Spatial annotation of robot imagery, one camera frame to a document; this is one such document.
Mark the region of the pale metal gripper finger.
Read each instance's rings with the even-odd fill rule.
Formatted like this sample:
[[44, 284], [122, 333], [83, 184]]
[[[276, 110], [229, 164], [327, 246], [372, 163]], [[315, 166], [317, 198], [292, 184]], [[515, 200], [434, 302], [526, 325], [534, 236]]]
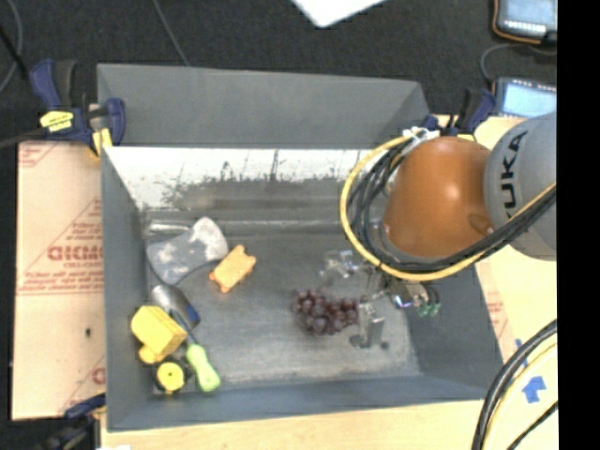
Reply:
[[322, 256], [320, 279], [324, 286], [332, 286], [337, 280], [350, 278], [362, 269], [363, 264], [354, 258], [351, 250], [332, 250]]
[[372, 303], [360, 303], [358, 306], [359, 332], [350, 338], [351, 344], [361, 349], [380, 346], [383, 343], [384, 325], [384, 316], [378, 314]]

